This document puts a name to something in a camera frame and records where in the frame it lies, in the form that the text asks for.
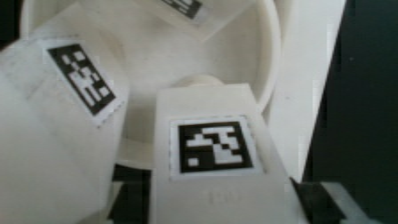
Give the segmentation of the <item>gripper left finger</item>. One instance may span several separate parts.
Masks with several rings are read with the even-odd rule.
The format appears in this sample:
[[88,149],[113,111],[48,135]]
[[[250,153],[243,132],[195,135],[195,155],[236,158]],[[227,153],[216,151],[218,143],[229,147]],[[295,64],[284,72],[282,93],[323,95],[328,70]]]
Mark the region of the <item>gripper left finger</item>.
[[108,220],[113,224],[147,224],[151,171],[117,165],[112,182],[120,184]]

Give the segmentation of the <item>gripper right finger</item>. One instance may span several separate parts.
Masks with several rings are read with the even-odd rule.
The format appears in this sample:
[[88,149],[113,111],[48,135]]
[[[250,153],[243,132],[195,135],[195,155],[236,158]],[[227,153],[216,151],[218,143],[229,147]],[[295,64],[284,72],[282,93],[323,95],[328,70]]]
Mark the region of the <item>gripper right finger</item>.
[[367,216],[337,182],[289,181],[309,224],[383,224]]

